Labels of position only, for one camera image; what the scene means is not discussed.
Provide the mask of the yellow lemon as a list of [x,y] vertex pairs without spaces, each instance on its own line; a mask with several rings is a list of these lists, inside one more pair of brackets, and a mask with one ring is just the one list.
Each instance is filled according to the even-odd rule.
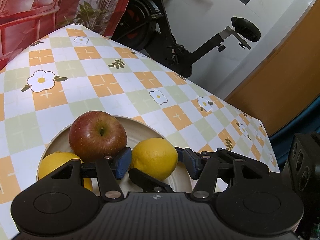
[[175,170],[177,163],[178,153],[170,142],[163,138],[150,138],[133,148],[130,168],[164,181]]
[[72,159],[79,159],[81,160],[76,154],[70,152],[54,152],[46,157],[40,162],[39,165],[39,172],[38,172],[38,179],[42,179],[50,172],[53,172],[58,167],[64,165],[68,161]]

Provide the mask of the wooden orange door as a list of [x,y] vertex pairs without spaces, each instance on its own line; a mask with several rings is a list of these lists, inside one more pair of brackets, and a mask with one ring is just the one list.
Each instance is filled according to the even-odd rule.
[[319,0],[226,101],[273,135],[319,96]]

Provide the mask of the red apple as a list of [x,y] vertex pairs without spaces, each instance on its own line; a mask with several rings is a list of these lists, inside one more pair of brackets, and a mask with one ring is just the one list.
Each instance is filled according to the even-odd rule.
[[70,126],[68,139],[72,151],[84,162],[116,157],[127,146],[123,125],[102,111],[89,111],[77,117]]

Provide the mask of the red printed backdrop curtain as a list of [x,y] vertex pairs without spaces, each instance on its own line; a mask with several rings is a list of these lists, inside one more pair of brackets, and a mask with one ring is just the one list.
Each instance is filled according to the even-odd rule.
[[1,67],[49,33],[78,23],[111,37],[129,0],[1,0]]

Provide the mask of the checkered floral tablecloth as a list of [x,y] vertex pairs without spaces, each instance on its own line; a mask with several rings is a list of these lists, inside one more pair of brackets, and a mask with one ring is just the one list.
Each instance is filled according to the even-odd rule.
[[10,204],[35,182],[46,146],[92,110],[143,122],[178,147],[226,148],[279,169],[260,120],[137,51],[69,25],[29,41],[1,70],[1,239],[17,233]]

